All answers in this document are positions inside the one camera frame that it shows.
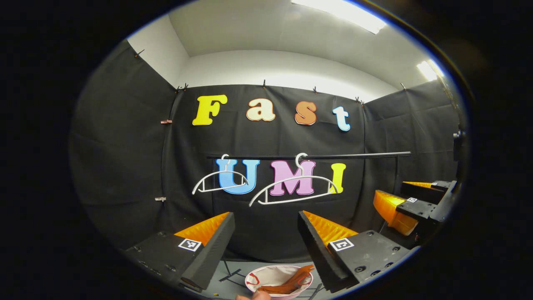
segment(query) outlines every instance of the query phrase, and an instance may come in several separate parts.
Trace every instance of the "white clothes hanger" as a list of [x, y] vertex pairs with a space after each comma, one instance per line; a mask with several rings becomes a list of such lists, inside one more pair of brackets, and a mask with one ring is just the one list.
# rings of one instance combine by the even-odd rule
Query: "white clothes hanger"
[[[220, 159], [221, 160], [224, 160], [224, 157], [226, 156], [229, 156], [228, 154], [224, 154]], [[243, 186], [243, 185], [247, 185], [249, 184], [248, 183], [248, 179], [246, 179], [246, 177], [244, 175], [242, 175], [241, 173], [239, 172], [235, 172], [235, 171], [228, 171], [228, 165], [230, 164], [230, 160], [228, 159], [228, 162], [226, 163], [226, 165], [224, 166], [224, 171], [218, 171], [218, 172], [213, 172], [211, 174], [208, 174], [206, 175], [204, 178], [200, 179], [200, 181], [195, 185], [195, 187], [192, 189], [192, 194], [194, 195], [196, 190], [198, 190], [199, 192], [202, 192], [202, 193], [205, 193], [205, 192], [212, 192], [212, 191], [219, 191], [219, 190], [225, 190], [226, 188], [232, 188], [232, 187], [238, 187], [238, 186]], [[211, 175], [215, 175], [215, 174], [220, 174], [220, 173], [234, 173], [234, 174], [237, 174], [237, 175], [240, 175], [241, 176], [241, 184], [239, 185], [233, 185], [233, 186], [227, 186], [227, 187], [218, 187], [218, 188], [212, 188], [210, 190], [206, 190], [205, 189], [205, 179]]]
[[[296, 156], [296, 166], [298, 167], [298, 169], [300, 169], [302, 171], [302, 174], [304, 172], [303, 170], [303, 167], [300, 165], [300, 163], [298, 162], [298, 160], [300, 159], [300, 157], [302, 156], [307, 156], [307, 154], [305, 153], [300, 153]], [[325, 180], [328, 182], [328, 192], [327, 193], [324, 193], [324, 194], [320, 194], [320, 195], [313, 195], [313, 196], [308, 196], [308, 197], [303, 197], [303, 198], [299, 198], [299, 199], [293, 199], [293, 200], [282, 200], [282, 201], [275, 201], [275, 202], [268, 202], [268, 189], [271, 188], [272, 186], [276, 185], [276, 184], [280, 184], [280, 183], [283, 183], [285, 181], [289, 181], [289, 180], [293, 180], [293, 179], [301, 179], [301, 178], [315, 178], [315, 179], [322, 179], [322, 180]], [[252, 198], [252, 200], [250, 201], [250, 204], [248, 205], [249, 207], [252, 206], [252, 204], [254, 204], [254, 201], [255, 199], [257, 199], [257, 197], [259, 197], [259, 195], [261, 195], [263, 192], [265, 193], [265, 200], [264, 202], [263, 201], [258, 201], [259, 204], [262, 204], [262, 205], [268, 205], [268, 204], [279, 204], [279, 203], [288, 203], [288, 202], [295, 202], [295, 201], [302, 201], [302, 200], [307, 200], [307, 199], [313, 199], [313, 198], [318, 198], [318, 197], [322, 197], [322, 196], [326, 196], [326, 195], [330, 195], [332, 194], [333, 191], [331, 191], [331, 186], [333, 186], [333, 188], [335, 189], [335, 193], [338, 193], [338, 190], [337, 190], [337, 187], [335, 186], [335, 184], [333, 183], [333, 181], [329, 180], [328, 178], [326, 177], [322, 177], [322, 176], [313, 176], [313, 175], [307, 175], [307, 176], [296, 176], [296, 177], [289, 177], [289, 178], [285, 178], [283, 180], [279, 180], [273, 184], [269, 184], [268, 186], [266, 186], [265, 188], [263, 188], [262, 190], [260, 190], [257, 194], [255, 194], [255, 196]]]

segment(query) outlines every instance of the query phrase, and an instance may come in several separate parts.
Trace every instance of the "pink letter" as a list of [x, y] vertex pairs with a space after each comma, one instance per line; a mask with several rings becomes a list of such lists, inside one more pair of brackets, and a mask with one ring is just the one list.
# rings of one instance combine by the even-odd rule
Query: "pink letter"
[[[304, 170], [304, 176], [310, 176], [313, 175], [313, 168], [316, 165], [314, 161], [303, 161], [300, 163], [302, 165], [302, 168]], [[296, 176], [302, 176], [302, 171], [300, 169], [296, 169], [296, 172], [293, 174], [290, 170], [289, 164], [286, 161], [273, 161], [270, 163], [270, 165], [274, 168], [274, 182], [290, 178], [290, 177], [296, 177]], [[298, 195], [309, 195], [314, 193], [313, 187], [312, 187], [312, 178], [301, 178], [301, 179], [293, 179], [293, 180], [287, 180], [285, 182], [279, 183], [274, 185], [274, 189], [270, 191], [270, 195], [272, 196], [281, 196], [285, 194], [285, 191], [282, 188], [282, 185], [285, 184], [285, 188], [289, 192], [289, 194], [292, 194], [294, 192], [294, 189], [296, 188], [296, 185], [299, 183], [300, 186], [298, 190], [296, 190], [296, 194]]]

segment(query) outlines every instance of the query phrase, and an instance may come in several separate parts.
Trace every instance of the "bowl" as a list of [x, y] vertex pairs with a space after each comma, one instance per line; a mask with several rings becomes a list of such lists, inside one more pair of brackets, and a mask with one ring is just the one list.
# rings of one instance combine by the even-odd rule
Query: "bowl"
[[[264, 266], [258, 269], [255, 269], [248, 273], [244, 278], [246, 287], [252, 292], [255, 293], [258, 288], [263, 285], [266, 286], [279, 286], [285, 283], [289, 278], [291, 278], [300, 267], [291, 266], [291, 265], [272, 265]], [[311, 286], [313, 282], [313, 275], [309, 273], [305, 279], [302, 280], [302, 286], [296, 291], [284, 295], [284, 294], [270, 294], [270, 297], [274, 300], [289, 300], [296, 298], [299, 294], [305, 291]]]

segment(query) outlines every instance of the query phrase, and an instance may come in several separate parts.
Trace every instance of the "black curtain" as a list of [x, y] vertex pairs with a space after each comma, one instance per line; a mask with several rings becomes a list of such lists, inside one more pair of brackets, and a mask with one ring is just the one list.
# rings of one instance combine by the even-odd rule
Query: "black curtain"
[[160, 227], [161, 150], [174, 89], [127, 41], [93, 72], [69, 137], [72, 178], [94, 225], [119, 248]]
[[[192, 125], [198, 97], [224, 94], [211, 125]], [[248, 102], [269, 99], [276, 118], [250, 121]], [[317, 106], [317, 121], [294, 120], [300, 101]], [[332, 110], [343, 106], [349, 131]], [[171, 119], [171, 124], [161, 120]], [[353, 99], [308, 90], [261, 85], [217, 85], [177, 94], [124, 42], [103, 61], [83, 90], [70, 135], [70, 161], [77, 192], [96, 227], [125, 249], [157, 230], [179, 231], [232, 211], [236, 230], [227, 258], [293, 263], [309, 260], [296, 216], [307, 210], [356, 231], [378, 230], [382, 218], [372, 205], [374, 191], [393, 192], [394, 159], [316, 160], [313, 175], [332, 179], [333, 163], [344, 163], [340, 194], [248, 207], [251, 198], [274, 182], [271, 161], [257, 166], [255, 188], [192, 195], [195, 183], [218, 170], [208, 154], [230, 156], [309, 155], [411, 151], [400, 158], [399, 181], [453, 180], [453, 133], [457, 115], [438, 82], [399, 91], [361, 106]], [[288, 161], [292, 172], [294, 160]], [[242, 160], [235, 171], [246, 173]], [[215, 176], [206, 182], [218, 187]], [[327, 183], [313, 180], [315, 193]], [[166, 197], [165, 202], [155, 198]], [[270, 201], [301, 198], [293, 193]]]
[[[192, 125], [198, 111], [198, 97], [224, 94], [228, 102], [221, 105], [211, 125]], [[273, 121], [250, 121], [246, 117], [248, 102], [269, 99], [276, 118]], [[296, 105], [300, 101], [316, 104], [317, 121], [313, 125], [295, 122]], [[337, 125], [332, 110], [343, 106], [348, 112], [349, 131]], [[307, 210], [334, 222], [349, 226], [358, 203], [362, 181], [363, 162], [360, 160], [317, 160], [313, 175], [331, 179], [333, 163], [344, 163], [344, 191], [316, 200], [275, 205], [248, 204], [263, 187], [274, 182], [271, 161], [261, 161], [257, 166], [255, 188], [242, 195], [225, 191], [197, 192], [191, 195], [194, 185], [205, 175], [218, 171], [214, 160], [207, 154], [230, 156], [329, 155], [362, 153], [364, 151], [363, 108], [352, 99], [313, 91], [276, 86], [217, 85], [188, 88], [179, 93], [172, 112], [172, 131], [168, 133], [165, 147], [165, 194], [167, 208], [174, 228], [189, 226], [212, 215], [226, 211], [235, 213], [236, 229], [228, 245], [228, 259], [251, 258], [280, 262], [309, 260], [306, 247], [297, 230], [297, 212]], [[295, 172], [294, 159], [288, 161]], [[235, 170], [246, 174], [242, 160]], [[217, 176], [215, 186], [219, 187]], [[207, 185], [213, 187], [212, 180]], [[315, 193], [325, 193], [327, 182], [313, 180]], [[286, 193], [269, 196], [269, 201], [290, 200], [302, 196]]]
[[[374, 209], [376, 190], [398, 193], [402, 181], [452, 181], [457, 162], [453, 157], [453, 134], [458, 114], [438, 81], [401, 90], [365, 104], [365, 152], [411, 151], [400, 157], [395, 184], [394, 159], [365, 160], [359, 205], [353, 218], [356, 231], [380, 230], [383, 218]], [[383, 234], [402, 240], [394, 230]]]

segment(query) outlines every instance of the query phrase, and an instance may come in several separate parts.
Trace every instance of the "light blue letter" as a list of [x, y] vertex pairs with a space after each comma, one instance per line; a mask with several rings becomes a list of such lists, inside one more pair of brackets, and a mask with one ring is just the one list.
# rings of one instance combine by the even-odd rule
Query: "light blue letter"
[[339, 106], [333, 110], [333, 113], [337, 116], [337, 125], [343, 131], [350, 130], [350, 125], [346, 124], [346, 117], [348, 117], [348, 112], [344, 111], [344, 107]]
[[[216, 164], [219, 165], [219, 171], [224, 171], [225, 165], [228, 163], [228, 160], [216, 160]], [[235, 173], [219, 173], [219, 184], [220, 187], [229, 187], [225, 188], [224, 191], [230, 193], [230, 194], [246, 194], [251, 192], [255, 188], [255, 177], [257, 175], [257, 165], [260, 163], [259, 160], [243, 160], [243, 164], [246, 166], [246, 179], [248, 179], [248, 184], [244, 184], [243, 186], [237, 186], [237, 187], [230, 187], [235, 186], [235, 182], [233, 181], [233, 175], [236, 175]], [[233, 167], [237, 164], [237, 160], [230, 160], [230, 163], [226, 167], [226, 171], [233, 171]]]

